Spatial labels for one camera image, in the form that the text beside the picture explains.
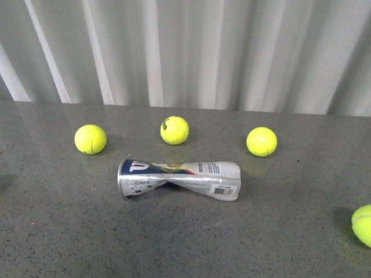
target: curtain fold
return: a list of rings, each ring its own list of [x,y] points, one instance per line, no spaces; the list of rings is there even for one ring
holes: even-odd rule
[[[0,5],[0,100],[371,115],[371,0]]]

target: gray countertop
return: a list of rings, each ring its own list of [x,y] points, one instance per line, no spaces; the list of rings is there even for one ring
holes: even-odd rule
[[[188,140],[159,135],[184,117]],[[74,134],[107,133],[88,156]],[[276,132],[251,155],[246,136]],[[371,118],[0,102],[0,277],[371,277],[371,248],[351,230],[371,203]],[[177,186],[124,201],[122,159],[231,161],[239,197]]]

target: yellow tennis ball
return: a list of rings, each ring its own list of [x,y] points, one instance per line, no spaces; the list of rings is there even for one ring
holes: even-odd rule
[[[266,127],[257,127],[249,133],[246,145],[252,154],[265,157],[276,150],[277,137],[272,130]]]
[[[181,117],[171,116],[161,124],[160,134],[162,139],[170,145],[183,143],[190,133],[186,120]]]
[[[96,125],[86,125],[79,128],[75,134],[75,145],[79,151],[87,155],[101,152],[107,143],[103,129]]]
[[[360,241],[371,247],[371,204],[355,211],[352,216],[352,228]]]

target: tennis ball can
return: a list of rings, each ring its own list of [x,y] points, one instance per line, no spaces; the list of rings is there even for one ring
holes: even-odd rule
[[[158,164],[126,159],[118,169],[118,188],[125,200],[171,182],[222,201],[234,201],[241,171],[233,162]]]

